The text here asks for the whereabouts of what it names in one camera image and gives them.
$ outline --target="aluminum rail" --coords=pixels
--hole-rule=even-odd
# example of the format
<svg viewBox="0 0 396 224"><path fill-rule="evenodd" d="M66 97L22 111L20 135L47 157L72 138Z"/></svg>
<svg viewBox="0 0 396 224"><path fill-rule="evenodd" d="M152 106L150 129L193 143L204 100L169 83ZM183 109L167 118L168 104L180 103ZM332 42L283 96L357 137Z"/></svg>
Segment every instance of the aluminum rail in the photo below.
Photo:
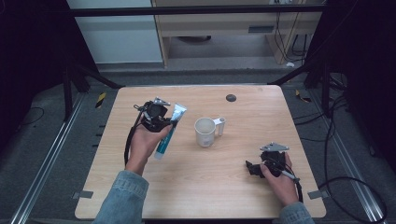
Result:
<svg viewBox="0 0 396 224"><path fill-rule="evenodd" d="M344 7L325 4L309 5L241 5L241 6L195 6L195 7L119 7L79 8L69 10L45 10L50 14L73 17L145 16L180 14L226 14L226 13L276 13L276 12L320 12Z"/></svg>
<svg viewBox="0 0 396 224"><path fill-rule="evenodd" d="M14 213L14 216L10 220L11 224L23 224L27 221L35 202L46 183L48 176L50 175L50 171L52 170L53 165L58 158L59 153L62 150L64 145L64 141L66 140L67 135L69 134L74 121L76 120L77 114L81 108L81 103L84 99L84 94L79 93L75 102L75 110L72 113L69 120L65 121L61 127L61 130L58 132L49 152L47 154L46 159L44 159L40 170L35 176L35 180L30 186L28 192L26 193L23 201L21 202L18 210Z"/></svg>
<svg viewBox="0 0 396 224"><path fill-rule="evenodd" d="M319 100L319 93L315 91L309 91L312 99L317 107L317 109L320 111L320 100ZM330 121L325 118L324 116L322 117L323 121L326 124L327 128L330 128ZM348 176L358 178L361 181L364 181L363 176L358 168L358 166L355 164L351 156L349 155L346 146L344 145L341 136L338 134L337 131L335 131L334 136L333 136L333 145L335 148L335 151L337 152L338 158L340 159L341 163L343 164L344 169L346 170L346 173ZM363 209L367 215L367 217L370 219L370 221L374 222L379 219L384 215L382 213L382 210L375 200L375 196L373 193L365 186L357 183L357 182L352 182L352 187L354 188L359 200L361 201L361 205L363 206Z"/></svg>

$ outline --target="person's right hand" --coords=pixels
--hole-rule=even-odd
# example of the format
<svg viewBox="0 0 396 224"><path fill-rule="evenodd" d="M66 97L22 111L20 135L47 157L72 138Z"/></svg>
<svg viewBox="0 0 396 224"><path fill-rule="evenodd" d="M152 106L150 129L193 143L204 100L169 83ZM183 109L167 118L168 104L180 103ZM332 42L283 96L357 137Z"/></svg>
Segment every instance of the person's right hand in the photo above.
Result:
<svg viewBox="0 0 396 224"><path fill-rule="evenodd" d="M285 152L285 159L286 164L291 168L291 161L287 152ZM283 206L299 202L295 184L288 176L280 175L275 177L266 165L261 164L260 167L262 168L262 174L268 180L274 194L282 202Z"/></svg>

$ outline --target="wrist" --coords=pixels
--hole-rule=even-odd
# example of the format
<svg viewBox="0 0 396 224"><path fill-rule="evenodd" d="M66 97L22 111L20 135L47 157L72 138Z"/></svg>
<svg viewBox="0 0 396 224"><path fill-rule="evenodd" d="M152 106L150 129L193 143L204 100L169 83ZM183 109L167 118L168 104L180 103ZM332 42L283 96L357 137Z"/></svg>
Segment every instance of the wrist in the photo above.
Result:
<svg viewBox="0 0 396 224"><path fill-rule="evenodd" d="M125 170L133 172L137 175L142 175L148 159L137 159L131 156L125 165Z"/></svg>

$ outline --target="wooden table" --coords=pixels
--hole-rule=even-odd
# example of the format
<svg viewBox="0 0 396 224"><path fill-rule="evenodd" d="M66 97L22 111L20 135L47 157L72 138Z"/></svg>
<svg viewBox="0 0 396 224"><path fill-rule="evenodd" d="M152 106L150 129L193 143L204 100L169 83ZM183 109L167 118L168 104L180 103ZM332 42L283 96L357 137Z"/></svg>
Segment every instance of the wooden table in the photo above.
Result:
<svg viewBox="0 0 396 224"><path fill-rule="evenodd" d="M234 94L235 102L226 96ZM159 96L188 108L177 125L163 158L148 160L143 177L150 183L143 218L275 218L281 204L265 179L250 175L245 161L261 162L259 147L271 142L290 147L294 173L301 178L304 203L311 216L324 217L303 146L278 86L174 86L120 89L80 198L78 218L95 218L118 172L123 169L125 140L138 111ZM195 142L194 122L200 117L227 119L223 136L208 148Z"/></svg>

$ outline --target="mug handle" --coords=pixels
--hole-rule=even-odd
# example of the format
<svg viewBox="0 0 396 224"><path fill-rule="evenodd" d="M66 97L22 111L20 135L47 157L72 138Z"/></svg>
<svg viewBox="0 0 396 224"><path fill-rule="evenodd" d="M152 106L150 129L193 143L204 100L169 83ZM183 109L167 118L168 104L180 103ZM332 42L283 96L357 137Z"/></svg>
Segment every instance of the mug handle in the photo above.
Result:
<svg viewBox="0 0 396 224"><path fill-rule="evenodd" d="M215 122L215 125L219 125L219 136L222 136L223 130L224 130L224 124L225 124L225 118L218 118L218 119L213 119Z"/></svg>

